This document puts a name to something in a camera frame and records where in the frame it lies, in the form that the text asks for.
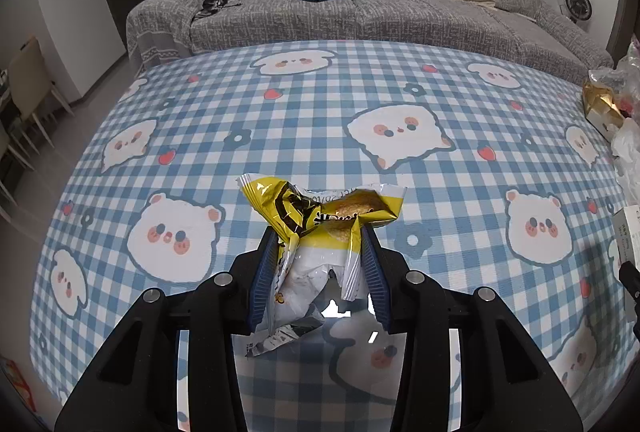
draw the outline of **sofa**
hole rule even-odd
[[[194,19],[202,0],[145,0],[127,17],[138,72],[178,58],[283,40],[413,42],[487,54],[581,84],[609,54],[543,0],[242,0]]]

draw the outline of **gray floor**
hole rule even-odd
[[[29,358],[31,294],[40,250],[50,219],[76,163],[102,120],[131,84],[127,59],[116,64],[84,102],[75,117],[57,115],[50,136],[55,145],[38,145],[29,156],[35,172],[25,172],[15,189],[18,208],[0,194],[0,205],[13,225],[0,218],[0,354],[14,360],[30,385],[38,413],[53,429],[61,405],[40,381]]]

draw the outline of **chair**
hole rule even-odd
[[[36,38],[30,38],[29,41],[20,48],[20,52],[14,57],[11,63],[9,63],[8,77],[11,97],[14,100],[15,106],[20,111],[20,120],[26,122],[28,119],[32,119],[47,142],[49,142],[51,147],[55,148],[49,134],[47,134],[44,126],[42,126],[42,123],[36,115],[36,109],[50,92],[69,114],[74,115],[74,113],[63,95],[60,94],[60,91],[51,81],[44,58],[40,52],[40,44]],[[36,153],[39,153],[21,126],[19,129],[25,140]]]
[[[24,166],[25,168],[28,168],[29,170],[33,170],[33,167],[31,166],[29,161],[27,161],[24,157],[22,157],[20,155],[20,152],[16,151],[15,148],[13,148],[11,146],[11,144],[9,143],[9,135],[4,130],[4,127],[2,125],[0,125],[0,159],[2,159],[2,157],[4,157],[4,154],[5,154],[5,152],[7,152],[7,150],[9,150],[9,152],[12,155],[14,155],[14,157],[18,160],[18,162],[22,166]],[[6,186],[2,183],[2,181],[0,181],[0,190],[2,190],[4,192],[4,195],[6,195],[7,198],[12,203],[14,203],[14,205],[18,206],[18,203],[15,202],[14,197],[11,195],[9,190],[7,190]]]

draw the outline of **metal screw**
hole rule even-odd
[[[147,289],[142,295],[142,300],[144,300],[145,302],[155,302],[159,298],[160,298],[159,289]]]
[[[478,296],[485,302],[491,302],[495,299],[495,291],[490,287],[481,287],[478,290]]]
[[[231,282],[233,282],[234,278],[231,276],[230,273],[227,272],[223,272],[223,273],[218,273],[215,277],[213,277],[213,282],[216,286],[228,286],[229,284],[231,284]]]
[[[406,281],[410,284],[422,284],[424,282],[424,274],[420,271],[411,270],[404,275]]]

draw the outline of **tablecloth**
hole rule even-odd
[[[238,188],[242,173],[311,190],[406,186],[400,218],[376,230],[382,244],[446,288],[494,288],[583,419],[635,355],[610,221],[624,200],[579,88],[459,50],[286,42],[157,66],[96,132],[34,284],[31,359],[61,401],[143,290],[192,289],[257,247],[266,223]],[[256,358],[244,357],[255,337],[236,340],[251,430],[388,430],[404,338],[352,309]]]

